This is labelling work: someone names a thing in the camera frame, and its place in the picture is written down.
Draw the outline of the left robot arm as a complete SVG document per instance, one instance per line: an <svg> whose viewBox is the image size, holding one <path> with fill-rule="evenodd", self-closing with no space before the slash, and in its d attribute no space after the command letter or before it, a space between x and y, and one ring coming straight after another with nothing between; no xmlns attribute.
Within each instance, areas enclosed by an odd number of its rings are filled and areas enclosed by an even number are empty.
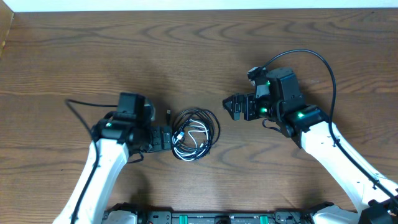
<svg viewBox="0 0 398 224"><path fill-rule="evenodd" d="M128 208L106 210L116 179L130 157L172 148L169 125L152 126L155 107L145 96L121 93L117 105L93 127L88 158L75 189L55 223L146 223Z"/></svg>

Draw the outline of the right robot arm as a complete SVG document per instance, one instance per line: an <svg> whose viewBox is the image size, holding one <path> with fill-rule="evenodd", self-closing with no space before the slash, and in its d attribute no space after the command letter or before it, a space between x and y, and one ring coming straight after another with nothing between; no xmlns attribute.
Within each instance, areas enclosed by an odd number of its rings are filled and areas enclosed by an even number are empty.
<svg viewBox="0 0 398 224"><path fill-rule="evenodd" d="M327 114L305 103L290 68L267 71L254 67L248 78L254 93L235 94L223 100L233 120L263 119L313 156L337 181L352 201L355 212L323 203L303 213L302 223L394 223L397 218L397 184L376 170L341 135Z"/></svg>

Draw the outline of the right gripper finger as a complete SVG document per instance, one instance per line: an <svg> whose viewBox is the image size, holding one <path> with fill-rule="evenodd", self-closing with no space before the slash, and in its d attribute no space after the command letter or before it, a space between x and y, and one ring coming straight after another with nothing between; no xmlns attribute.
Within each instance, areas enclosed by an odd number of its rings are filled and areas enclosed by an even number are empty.
<svg viewBox="0 0 398 224"><path fill-rule="evenodd" d="M239 112L239 95L232 95L224 99L223 107L228 112Z"/></svg>
<svg viewBox="0 0 398 224"><path fill-rule="evenodd" d="M231 111L229 111L229 115L231 116L231 118L232 118L234 121L237 121L237 120L240 120L241 112L240 112L240 111L233 111L233 110L231 110Z"/></svg>

